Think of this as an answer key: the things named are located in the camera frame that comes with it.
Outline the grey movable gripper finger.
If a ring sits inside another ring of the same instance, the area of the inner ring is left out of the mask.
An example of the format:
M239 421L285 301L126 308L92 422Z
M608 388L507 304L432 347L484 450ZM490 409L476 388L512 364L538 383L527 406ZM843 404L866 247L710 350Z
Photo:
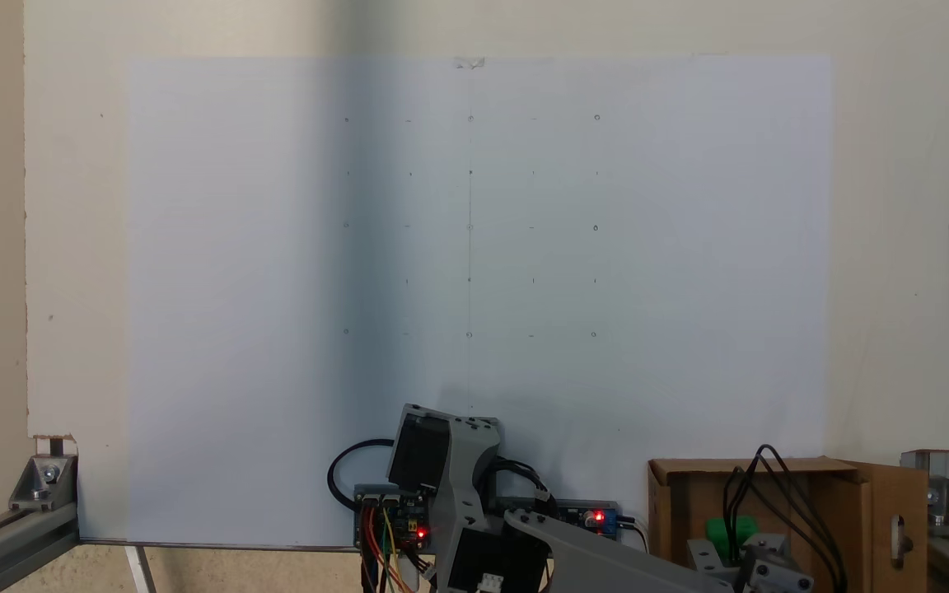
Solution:
M696 572L704 574L728 574L732 570L726 560L717 552L715 544L707 539L689 539L688 563Z

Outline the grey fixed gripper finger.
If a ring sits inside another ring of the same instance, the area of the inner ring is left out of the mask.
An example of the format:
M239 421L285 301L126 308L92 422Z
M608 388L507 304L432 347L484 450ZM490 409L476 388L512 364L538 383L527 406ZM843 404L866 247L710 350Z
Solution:
M791 559L790 543L787 534L783 533L754 533L737 545L736 560L734 563L743 563L749 552L768 554L773 563L784 563Z

